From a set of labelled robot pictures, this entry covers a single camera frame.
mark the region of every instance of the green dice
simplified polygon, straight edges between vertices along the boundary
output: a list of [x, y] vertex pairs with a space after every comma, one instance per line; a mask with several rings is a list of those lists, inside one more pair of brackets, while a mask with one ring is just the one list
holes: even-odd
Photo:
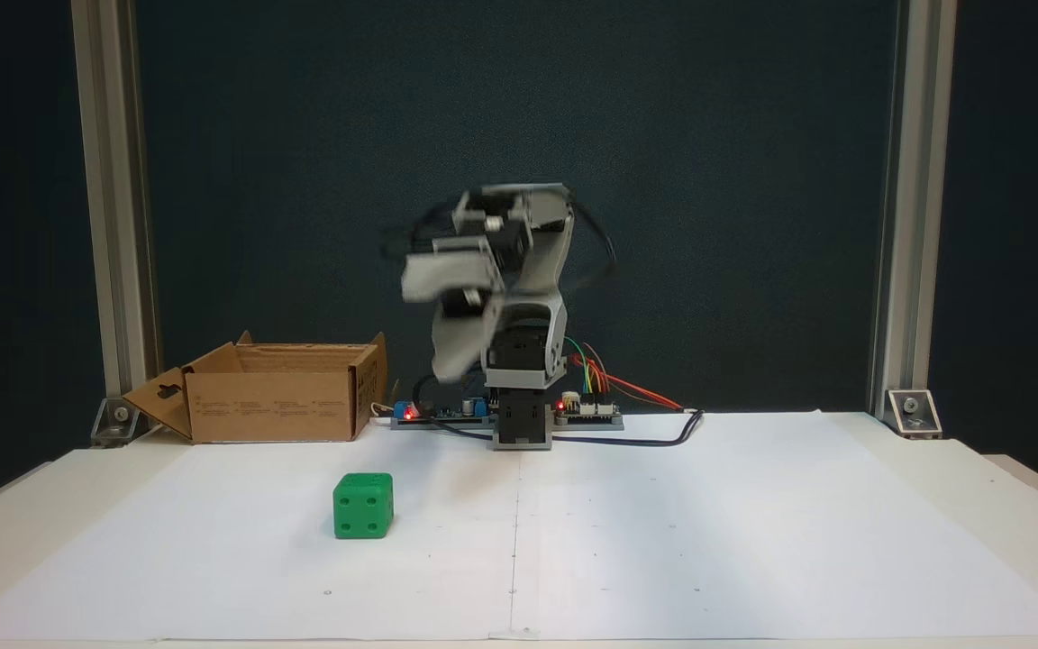
[[334, 486], [334, 538], [383, 538], [393, 517], [391, 474], [347, 474]]

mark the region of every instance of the robotic arm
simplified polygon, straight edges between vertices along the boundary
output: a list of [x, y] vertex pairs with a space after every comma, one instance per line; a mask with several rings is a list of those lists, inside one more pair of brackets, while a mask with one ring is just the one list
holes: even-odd
[[456, 381], [479, 361], [498, 399], [497, 449], [551, 448], [543, 395], [566, 373], [558, 283], [575, 208], [564, 185], [468, 190], [450, 213], [454, 235], [406, 259], [403, 299], [438, 301], [435, 377]]

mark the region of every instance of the metal bracket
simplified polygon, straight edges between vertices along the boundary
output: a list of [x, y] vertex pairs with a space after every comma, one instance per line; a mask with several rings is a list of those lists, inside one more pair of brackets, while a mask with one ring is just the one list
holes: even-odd
[[103, 399], [94, 415], [91, 448], [126, 447], [152, 430], [152, 420], [120, 398]]
[[930, 390], [886, 390], [886, 401], [892, 404], [889, 425], [901, 438], [944, 439], [944, 428]]

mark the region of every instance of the white table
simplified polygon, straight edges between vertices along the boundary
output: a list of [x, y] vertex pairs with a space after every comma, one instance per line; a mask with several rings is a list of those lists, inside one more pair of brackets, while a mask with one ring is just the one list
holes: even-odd
[[[861, 413], [828, 414], [834, 423], [878, 457], [901, 480], [938, 507], [1028, 583], [1038, 588], [1038, 476], [1007, 459], [989, 461], [956, 440], [903, 440]], [[0, 594], [53, 551], [98, 521], [112, 506], [156, 476], [187, 447], [168, 433], [153, 434], [114, 451], [75, 451], [0, 492]], [[998, 463], [1007, 463], [1013, 477]], [[122, 549], [115, 547], [115, 562]], [[501, 641], [474, 645], [498, 646]], [[57, 642], [0, 642], [0, 646], [45, 648]], [[129, 646], [85, 642], [76, 646]], [[273, 646], [268, 642], [166, 642], [166, 646]], [[328, 645], [297, 642], [298, 646]], [[391, 642], [330, 642], [331, 646], [401, 645]], [[424, 642], [413, 646], [449, 646]], [[547, 645], [565, 645], [550, 642]], [[658, 641], [621, 641], [620, 646], [658, 646]], [[876, 648], [1014, 648], [1038, 646], [1038, 638], [958, 638], [859, 641], [674, 641], [673, 646], [875, 646]]]

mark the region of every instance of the metal post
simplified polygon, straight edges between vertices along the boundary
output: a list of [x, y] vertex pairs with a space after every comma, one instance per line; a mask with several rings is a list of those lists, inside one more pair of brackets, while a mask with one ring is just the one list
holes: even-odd
[[956, 1], [911, 0], [905, 11], [869, 395], [870, 411], [882, 421], [891, 416], [886, 390], [927, 387]]
[[131, 0], [72, 0], [106, 394], [161, 369]]

